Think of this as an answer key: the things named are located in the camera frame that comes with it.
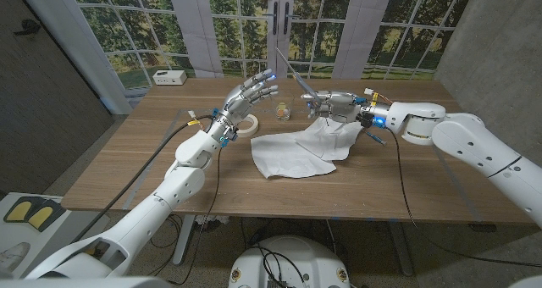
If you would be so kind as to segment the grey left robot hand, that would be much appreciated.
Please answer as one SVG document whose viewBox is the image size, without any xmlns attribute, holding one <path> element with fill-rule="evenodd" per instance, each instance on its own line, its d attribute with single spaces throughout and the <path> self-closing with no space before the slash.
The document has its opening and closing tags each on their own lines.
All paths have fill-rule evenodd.
<svg viewBox="0 0 542 288">
<path fill-rule="evenodd" d="M 236 86 L 225 98 L 223 107 L 210 124 L 207 133 L 217 142 L 234 141 L 236 126 L 252 111 L 252 107 L 278 93 L 278 86 L 267 86 L 276 75 L 266 69 Z"/>
</svg>

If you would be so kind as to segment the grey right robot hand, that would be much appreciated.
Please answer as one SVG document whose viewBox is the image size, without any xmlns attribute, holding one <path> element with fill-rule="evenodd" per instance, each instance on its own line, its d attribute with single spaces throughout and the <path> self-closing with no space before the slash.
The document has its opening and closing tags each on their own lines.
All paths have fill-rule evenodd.
<svg viewBox="0 0 542 288">
<path fill-rule="evenodd" d="M 384 124 L 390 110 L 385 102 L 372 101 L 345 91 L 304 93 L 301 99 L 309 107 L 309 118 L 328 118 L 339 123 L 360 123 L 369 128 L 374 121 Z"/>
</svg>

